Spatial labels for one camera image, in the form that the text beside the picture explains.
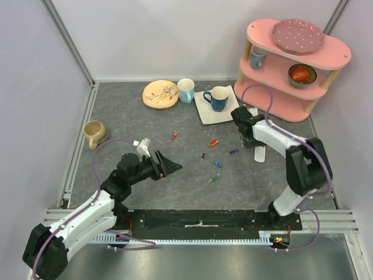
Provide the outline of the white remote control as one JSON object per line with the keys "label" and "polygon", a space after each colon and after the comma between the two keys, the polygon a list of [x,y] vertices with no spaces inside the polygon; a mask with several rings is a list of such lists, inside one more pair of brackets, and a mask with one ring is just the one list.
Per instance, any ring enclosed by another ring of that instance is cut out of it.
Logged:
{"label": "white remote control", "polygon": [[266,147],[265,146],[256,146],[254,149],[254,161],[258,163],[264,163],[266,156]]}

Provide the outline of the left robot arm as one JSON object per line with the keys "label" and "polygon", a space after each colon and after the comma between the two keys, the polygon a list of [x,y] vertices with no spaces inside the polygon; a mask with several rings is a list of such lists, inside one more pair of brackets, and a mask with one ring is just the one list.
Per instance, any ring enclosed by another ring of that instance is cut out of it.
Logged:
{"label": "left robot arm", "polygon": [[22,260],[31,268],[33,279],[57,279],[72,257],[98,234],[123,229],[128,223],[123,201],[134,184],[157,181],[181,169],[158,150],[149,157],[123,155],[91,198],[59,221],[49,226],[40,223],[31,230]]}

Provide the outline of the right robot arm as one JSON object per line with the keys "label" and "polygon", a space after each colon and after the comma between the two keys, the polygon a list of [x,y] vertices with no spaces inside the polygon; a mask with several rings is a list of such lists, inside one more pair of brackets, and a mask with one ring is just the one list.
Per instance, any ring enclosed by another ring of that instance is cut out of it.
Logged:
{"label": "right robot arm", "polygon": [[331,188],[332,170],[319,138],[300,138],[280,128],[266,116],[253,116],[241,106],[231,112],[240,134],[249,141],[265,144],[286,160],[287,187],[268,207],[267,223],[281,229],[309,195],[318,193],[324,185]]}

